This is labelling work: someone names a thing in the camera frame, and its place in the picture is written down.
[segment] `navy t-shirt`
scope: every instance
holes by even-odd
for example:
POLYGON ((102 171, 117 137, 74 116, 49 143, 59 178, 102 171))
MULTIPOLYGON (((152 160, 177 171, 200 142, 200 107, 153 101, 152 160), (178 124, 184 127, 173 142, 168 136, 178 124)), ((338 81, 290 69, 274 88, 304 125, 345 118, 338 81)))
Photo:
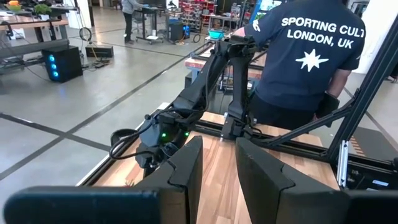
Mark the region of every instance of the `navy t-shirt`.
POLYGON ((359 65, 363 21, 340 0, 281 4, 244 28, 258 45, 270 41, 256 94, 266 103, 316 111, 337 69, 359 65))

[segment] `gray floor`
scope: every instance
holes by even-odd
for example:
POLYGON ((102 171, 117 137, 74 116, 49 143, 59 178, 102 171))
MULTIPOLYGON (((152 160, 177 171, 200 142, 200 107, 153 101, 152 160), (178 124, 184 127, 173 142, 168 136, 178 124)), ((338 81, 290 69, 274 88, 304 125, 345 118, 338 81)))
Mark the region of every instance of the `gray floor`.
MULTIPOLYGON (((30 67, 41 78, 28 69, 0 76, 0 210, 10 194, 25 187, 75 185, 107 154, 114 130, 135 128, 146 113, 176 97, 188 73, 183 61, 203 43, 149 45, 139 40, 125 46, 121 11, 96 8, 94 17, 95 43, 114 46, 111 65, 63 84, 44 80, 47 73, 41 66, 30 67)), ((164 26, 162 19, 159 26, 164 26)), ((33 31, 26 33, 27 41, 34 42, 33 31)), ((68 34, 72 45, 86 45, 77 30, 68 29, 68 34)), ((342 103, 362 79, 352 74, 342 103)), ((397 92, 397 85, 385 82, 360 124, 380 131, 394 146, 397 92)), ((337 121, 312 134, 328 146, 339 125, 337 121)))

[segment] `chair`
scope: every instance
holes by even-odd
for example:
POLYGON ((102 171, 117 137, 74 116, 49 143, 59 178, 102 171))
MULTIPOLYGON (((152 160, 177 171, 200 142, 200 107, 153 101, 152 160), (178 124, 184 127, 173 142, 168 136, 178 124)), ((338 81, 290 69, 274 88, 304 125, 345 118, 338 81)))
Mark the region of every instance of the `chair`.
POLYGON ((139 26, 142 24, 142 13, 134 11, 132 13, 132 21, 136 24, 136 28, 133 28, 131 30, 131 33, 133 33, 136 30, 137 33, 139 34, 139 26))

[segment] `star logo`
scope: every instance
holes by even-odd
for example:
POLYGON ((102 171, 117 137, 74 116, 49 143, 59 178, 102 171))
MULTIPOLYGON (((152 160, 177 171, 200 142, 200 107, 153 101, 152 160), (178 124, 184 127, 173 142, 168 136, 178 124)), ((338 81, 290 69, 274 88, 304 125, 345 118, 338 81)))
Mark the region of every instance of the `star logo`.
POLYGON ((323 62, 329 61, 329 59, 319 59, 321 55, 318 55, 315 53, 315 49, 312 50, 310 54, 304 52, 305 57, 304 58, 299 58, 296 59, 296 62, 303 62, 301 65, 301 69, 304 68, 304 66, 307 66, 308 72, 311 72, 313 67, 319 68, 319 64, 323 62))
POLYGON ((253 29, 257 32, 260 32, 260 27, 259 27, 259 20, 256 19, 255 21, 253 21, 253 29))

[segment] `black glove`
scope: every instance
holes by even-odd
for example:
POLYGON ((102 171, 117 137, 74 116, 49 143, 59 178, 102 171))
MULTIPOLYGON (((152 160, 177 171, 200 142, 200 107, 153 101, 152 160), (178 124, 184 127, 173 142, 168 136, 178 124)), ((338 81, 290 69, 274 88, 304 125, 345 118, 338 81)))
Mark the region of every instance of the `black glove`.
MULTIPOLYGON (((318 105, 318 110, 315 112, 317 118, 322 118, 326 115, 329 115, 332 111, 338 108, 340 104, 340 100, 338 100, 335 96, 325 92, 323 95, 323 99, 318 105)), ((328 128, 331 127, 331 123, 326 124, 328 128)))

